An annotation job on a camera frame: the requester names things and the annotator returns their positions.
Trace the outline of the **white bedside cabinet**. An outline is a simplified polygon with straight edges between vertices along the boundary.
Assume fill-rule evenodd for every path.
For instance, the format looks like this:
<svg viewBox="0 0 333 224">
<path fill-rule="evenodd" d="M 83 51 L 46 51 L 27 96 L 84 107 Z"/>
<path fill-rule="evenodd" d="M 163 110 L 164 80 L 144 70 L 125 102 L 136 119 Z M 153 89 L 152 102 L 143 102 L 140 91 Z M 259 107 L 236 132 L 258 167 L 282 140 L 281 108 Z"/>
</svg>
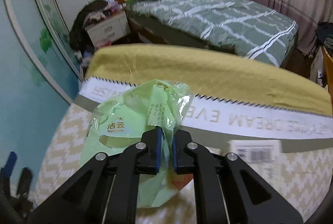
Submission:
<svg viewBox="0 0 333 224">
<path fill-rule="evenodd" d="M 111 45 L 131 33 L 124 11 L 109 16 L 101 22 L 86 27 L 95 49 Z"/>
</svg>

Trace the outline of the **green plastic bag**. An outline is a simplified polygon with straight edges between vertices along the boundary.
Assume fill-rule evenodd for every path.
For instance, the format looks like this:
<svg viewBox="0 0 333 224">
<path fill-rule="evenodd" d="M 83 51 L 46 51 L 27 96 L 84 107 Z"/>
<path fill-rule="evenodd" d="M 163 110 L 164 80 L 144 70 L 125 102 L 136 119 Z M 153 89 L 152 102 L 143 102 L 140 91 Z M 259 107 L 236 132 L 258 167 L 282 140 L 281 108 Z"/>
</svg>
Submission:
<svg viewBox="0 0 333 224">
<path fill-rule="evenodd" d="M 173 136 L 193 100 L 187 84 L 155 79 L 130 87 L 90 78 L 79 95 L 95 102 L 81 166 L 99 152 L 122 153 L 139 142 L 144 132 L 159 126 L 163 130 L 159 172 L 154 176 L 140 176 L 137 206 L 159 207 L 191 181 L 191 176 L 176 175 L 171 163 Z"/>
</svg>

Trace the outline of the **patterned beige green tablecloth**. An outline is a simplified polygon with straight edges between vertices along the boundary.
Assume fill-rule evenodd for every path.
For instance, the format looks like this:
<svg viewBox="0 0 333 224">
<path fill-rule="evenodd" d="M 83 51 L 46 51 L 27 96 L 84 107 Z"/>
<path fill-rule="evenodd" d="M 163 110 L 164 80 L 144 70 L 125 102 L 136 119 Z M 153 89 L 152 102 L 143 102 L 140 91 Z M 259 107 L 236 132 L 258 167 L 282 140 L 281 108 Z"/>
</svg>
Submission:
<svg viewBox="0 0 333 224">
<path fill-rule="evenodd" d="M 185 83 L 193 95 L 179 126 L 220 155 L 231 140 L 280 140 L 281 189 L 309 219 L 332 181 L 330 94 L 293 72 L 235 55 L 156 44 L 116 45 L 93 56 L 90 78 L 136 87 L 151 80 Z M 42 204 L 80 167 L 95 102 L 79 93 L 46 151 L 34 200 Z"/>
</svg>

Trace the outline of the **green checked duvet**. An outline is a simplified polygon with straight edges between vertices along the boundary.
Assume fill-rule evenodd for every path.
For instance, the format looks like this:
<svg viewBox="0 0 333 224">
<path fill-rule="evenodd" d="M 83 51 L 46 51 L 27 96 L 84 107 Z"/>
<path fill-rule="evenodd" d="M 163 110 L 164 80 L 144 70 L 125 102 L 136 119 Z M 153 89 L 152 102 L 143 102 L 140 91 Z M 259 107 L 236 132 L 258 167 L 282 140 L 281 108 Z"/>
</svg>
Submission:
<svg viewBox="0 0 333 224">
<path fill-rule="evenodd" d="M 168 43 L 207 48 L 282 67 L 295 20 L 250 0 L 130 0 L 126 13 Z"/>
</svg>

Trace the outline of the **wooden desk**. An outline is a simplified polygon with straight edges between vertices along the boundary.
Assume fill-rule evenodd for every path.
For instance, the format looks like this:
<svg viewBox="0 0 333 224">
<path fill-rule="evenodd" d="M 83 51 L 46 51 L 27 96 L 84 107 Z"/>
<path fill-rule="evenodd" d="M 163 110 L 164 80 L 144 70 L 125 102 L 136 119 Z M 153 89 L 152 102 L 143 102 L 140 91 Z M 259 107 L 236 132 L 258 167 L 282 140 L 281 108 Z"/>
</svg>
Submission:
<svg viewBox="0 0 333 224">
<path fill-rule="evenodd" d="M 333 61 L 332 57 L 326 51 L 325 47 L 321 47 L 324 61 L 324 68 L 326 70 L 327 86 L 330 95 L 333 93 Z"/>
</svg>

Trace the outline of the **sliding wardrobe door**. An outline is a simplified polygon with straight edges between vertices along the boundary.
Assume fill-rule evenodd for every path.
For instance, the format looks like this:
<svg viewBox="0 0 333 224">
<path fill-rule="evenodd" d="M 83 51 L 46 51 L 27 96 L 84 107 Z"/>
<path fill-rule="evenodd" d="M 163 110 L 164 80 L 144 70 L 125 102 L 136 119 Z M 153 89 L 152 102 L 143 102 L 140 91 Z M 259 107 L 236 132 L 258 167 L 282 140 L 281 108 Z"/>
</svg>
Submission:
<svg viewBox="0 0 333 224">
<path fill-rule="evenodd" d="M 38 178 L 47 147 L 82 74 L 55 0 L 1 0 L 1 164 L 14 152 Z"/>
</svg>

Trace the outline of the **wooden bed with headboard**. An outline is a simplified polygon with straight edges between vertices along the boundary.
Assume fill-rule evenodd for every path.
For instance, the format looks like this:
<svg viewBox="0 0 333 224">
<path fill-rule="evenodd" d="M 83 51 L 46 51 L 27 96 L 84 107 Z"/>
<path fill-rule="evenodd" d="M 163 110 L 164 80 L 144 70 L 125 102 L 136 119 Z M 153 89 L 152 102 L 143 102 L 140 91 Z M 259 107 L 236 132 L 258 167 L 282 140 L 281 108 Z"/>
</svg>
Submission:
<svg viewBox="0 0 333 224">
<path fill-rule="evenodd" d="M 143 41 L 209 49 L 285 67 L 297 22 L 251 0 L 115 0 Z"/>
</svg>

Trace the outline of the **dark clothes pile on cabinet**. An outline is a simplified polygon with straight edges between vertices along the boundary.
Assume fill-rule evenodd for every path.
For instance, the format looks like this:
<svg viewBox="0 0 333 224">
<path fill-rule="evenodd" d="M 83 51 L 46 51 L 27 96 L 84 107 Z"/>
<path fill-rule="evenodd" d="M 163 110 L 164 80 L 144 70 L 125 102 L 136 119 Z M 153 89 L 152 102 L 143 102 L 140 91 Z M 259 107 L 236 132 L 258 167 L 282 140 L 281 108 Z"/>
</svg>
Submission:
<svg viewBox="0 0 333 224">
<path fill-rule="evenodd" d="M 87 26 L 95 25 L 107 17 L 120 11 L 116 1 L 93 0 L 78 13 L 70 31 L 70 47 L 81 55 L 85 52 L 94 53 L 95 47 L 87 33 Z"/>
</svg>

